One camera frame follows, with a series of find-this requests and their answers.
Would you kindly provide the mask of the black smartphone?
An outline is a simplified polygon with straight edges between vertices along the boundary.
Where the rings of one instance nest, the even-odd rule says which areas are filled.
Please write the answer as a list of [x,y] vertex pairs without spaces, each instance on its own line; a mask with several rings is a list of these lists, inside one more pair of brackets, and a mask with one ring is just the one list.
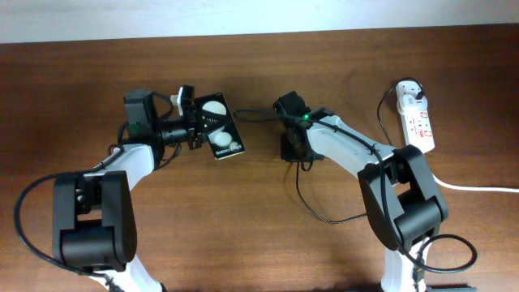
[[233,115],[221,92],[196,97],[195,107],[201,113],[202,133],[207,137],[216,160],[245,152]]

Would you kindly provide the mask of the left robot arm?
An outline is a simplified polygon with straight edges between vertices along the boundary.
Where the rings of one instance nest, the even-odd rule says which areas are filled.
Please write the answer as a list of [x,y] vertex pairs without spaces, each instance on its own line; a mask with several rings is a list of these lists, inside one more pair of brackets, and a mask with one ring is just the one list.
[[166,97],[178,118],[159,115],[157,92],[124,94],[125,140],[92,170],[65,174],[54,182],[53,254],[60,264],[102,284],[108,291],[163,291],[139,257],[131,190],[160,169],[165,148],[209,142],[215,158],[229,154],[234,120],[222,93],[195,97],[192,86]]

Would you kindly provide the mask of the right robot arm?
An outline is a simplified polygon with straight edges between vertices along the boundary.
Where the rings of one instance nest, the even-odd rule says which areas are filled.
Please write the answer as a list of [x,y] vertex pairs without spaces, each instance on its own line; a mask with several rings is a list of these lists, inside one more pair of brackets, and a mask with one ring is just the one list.
[[273,104],[285,128],[285,146],[303,161],[331,159],[359,182],[367,218],[385,247],[382,291],[424,291],[427,243],[448,208],[415,146],[380,144],[347,126],[332,111],[310,109],[289,92]]

